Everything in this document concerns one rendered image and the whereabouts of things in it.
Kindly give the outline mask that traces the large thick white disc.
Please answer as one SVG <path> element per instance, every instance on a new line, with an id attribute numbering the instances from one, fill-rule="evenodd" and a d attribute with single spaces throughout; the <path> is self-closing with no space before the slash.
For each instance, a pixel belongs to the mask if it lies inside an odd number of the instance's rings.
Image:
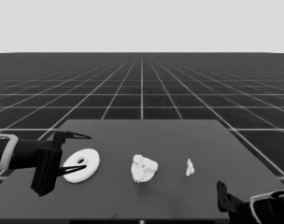
<path id="1" fill-rule="evenodd" d="M 72 154 L 65 162 L 64 167 L 83 166 L 84 169 L 64 175 L 64 179 L 70 183 L 79 183 L 92 176 L 100 165 L 99 153 L 92 148 L 84 148 Z"/>

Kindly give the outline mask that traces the small white T-shaped piece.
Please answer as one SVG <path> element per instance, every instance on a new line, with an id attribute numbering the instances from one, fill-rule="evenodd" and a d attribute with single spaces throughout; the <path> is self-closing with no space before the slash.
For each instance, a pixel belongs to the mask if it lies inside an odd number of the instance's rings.
<path id="1" fill-rule="evenodd" d="M 187 170 L 186 170 L 186 176 L 190 176 L 195 172 L 192 161 L 187 160 Z"/>

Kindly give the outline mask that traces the white round carrier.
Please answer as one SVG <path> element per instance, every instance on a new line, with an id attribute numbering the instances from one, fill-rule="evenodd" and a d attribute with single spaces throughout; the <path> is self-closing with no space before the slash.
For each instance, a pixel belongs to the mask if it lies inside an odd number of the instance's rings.
<path id="1" fill-rule="evenodd" d="M 144 157 L 144 160 L 143 160 L 143 163 L 142 164 L 148 164 L 148 160 L 150 160 L 149 158 L 146 158 Z M 142 173 L 140 170 L 139 170 L 139 165 L 140 164 L 135 164 L 134 162 L 132 163 L 132 166 L 131 166 L 131 173 L 132 173 L 132 176 L 133 176 L 133 173 L 137 173 L 137 172 L 140 172 Z M 143 173 L 144 174 L 144 178 L 143 178 L 143 181 L 140 182 L 140 183 L 144 183 L 144 182 L 148 182 L 150 181 L 156 172 L 153 172 L 151 170 L 148 170 L 147 172 Z"/>

